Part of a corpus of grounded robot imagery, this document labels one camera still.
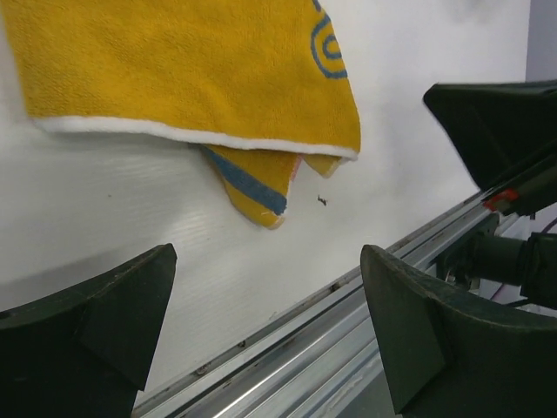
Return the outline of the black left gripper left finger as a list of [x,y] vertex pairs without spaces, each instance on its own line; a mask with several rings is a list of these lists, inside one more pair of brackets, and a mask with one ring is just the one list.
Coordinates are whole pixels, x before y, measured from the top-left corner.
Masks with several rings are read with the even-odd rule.
[[1,313],[3,417],[129,417],[146,387],[178,256],[155,246]]

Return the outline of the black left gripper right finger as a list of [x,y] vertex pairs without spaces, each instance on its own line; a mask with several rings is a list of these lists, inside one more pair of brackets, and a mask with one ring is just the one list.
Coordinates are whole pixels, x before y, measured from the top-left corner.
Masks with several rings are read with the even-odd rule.
[[366,302],[396,414],[553,417],[556,321],[431,277],[373,245]]

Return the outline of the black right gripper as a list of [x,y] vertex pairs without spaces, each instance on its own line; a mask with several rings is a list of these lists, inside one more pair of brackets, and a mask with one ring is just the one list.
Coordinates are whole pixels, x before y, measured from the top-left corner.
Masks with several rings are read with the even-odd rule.
[[529,217],[556,202],[556,81],[434,84],[423,103],[440,123],[491,212],[436,259],[436,277],[518,287],[511,307],[556,309],[556,235],[495,232],[500,216]]

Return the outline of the mustard yellow towel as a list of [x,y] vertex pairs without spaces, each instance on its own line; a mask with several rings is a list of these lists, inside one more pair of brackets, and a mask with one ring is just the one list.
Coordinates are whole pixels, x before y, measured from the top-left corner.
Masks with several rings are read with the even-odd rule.
[[360,151],[332,20],[317,1],[4,1],[25,110],[55,133],[199,145],[230,201],[267,228],[306,162]]

